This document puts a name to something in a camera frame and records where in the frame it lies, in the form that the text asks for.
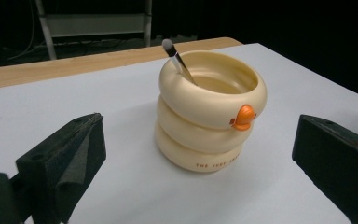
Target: wooden table edge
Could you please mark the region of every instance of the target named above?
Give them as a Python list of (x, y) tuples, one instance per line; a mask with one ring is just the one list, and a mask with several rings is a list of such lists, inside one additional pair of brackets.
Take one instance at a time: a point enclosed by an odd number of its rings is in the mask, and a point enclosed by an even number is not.
[[(240, 45), (242, 45), (242, 43), (233, 38), (219, 37), (178, 43), (175, 44), (175, 47), (179, 52), (186, 52), (196, 49), (211, 50)], [(67, 77), (135, 63), (145, 63), (163, 58), (168, 58), (166, 52), (161, 46), (155, 46), (40, 63), (3, 66), (0, 67), (0, 88), (56, 77)]]

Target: white table surface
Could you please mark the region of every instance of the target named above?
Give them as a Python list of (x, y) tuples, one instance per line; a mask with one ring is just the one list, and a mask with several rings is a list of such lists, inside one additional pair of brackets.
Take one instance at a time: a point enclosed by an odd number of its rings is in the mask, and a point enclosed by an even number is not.
[(259, 44), (216, 51), (250, 64), (268, 88), (264, 112), (227, 168), (193, 173), (159, 152), (153, 127), (164, 59), (1, 88), (0, 172), (12, 177), (26, 151), (70, 120), (99, 112), (107, 159), (70, 223), (350, 223), (292, 150), (300, 114), (358, 133), (358, 94)]

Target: orange duck beak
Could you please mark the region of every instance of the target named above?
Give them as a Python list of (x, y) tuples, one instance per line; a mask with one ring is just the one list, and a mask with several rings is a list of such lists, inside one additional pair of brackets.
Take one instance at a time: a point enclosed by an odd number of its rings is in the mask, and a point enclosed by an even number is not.
[(252, 121), (255, 119), (256, 113), (249, 105), (244, 105), (238, 112), (237, 118), (232, 119), (231, 127), (238, 131), (246, 131), (250, 129)]

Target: pen holder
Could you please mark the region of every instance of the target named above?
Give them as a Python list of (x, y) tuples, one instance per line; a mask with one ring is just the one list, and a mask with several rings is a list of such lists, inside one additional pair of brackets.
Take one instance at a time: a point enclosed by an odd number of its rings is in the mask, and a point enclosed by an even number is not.
[(171, 60), (159, 74), (155, 138), (173, 163), (195, 172), (231, 164), (267, 102), (267, 88), (248, 64), (226, 54), (194, 50), (181, 54), (197, 85)]

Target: duck-shaped container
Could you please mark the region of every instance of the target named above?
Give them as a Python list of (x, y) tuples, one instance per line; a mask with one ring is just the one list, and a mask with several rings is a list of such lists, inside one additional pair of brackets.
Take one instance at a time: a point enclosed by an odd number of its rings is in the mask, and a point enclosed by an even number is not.
[(197, 85), (167, 61), (159, 74), (155, 137), (173, 163), (214, 172), (239, 156), (267, 102), (262, 77), (226, 54), (194, 50), (181, 54)]

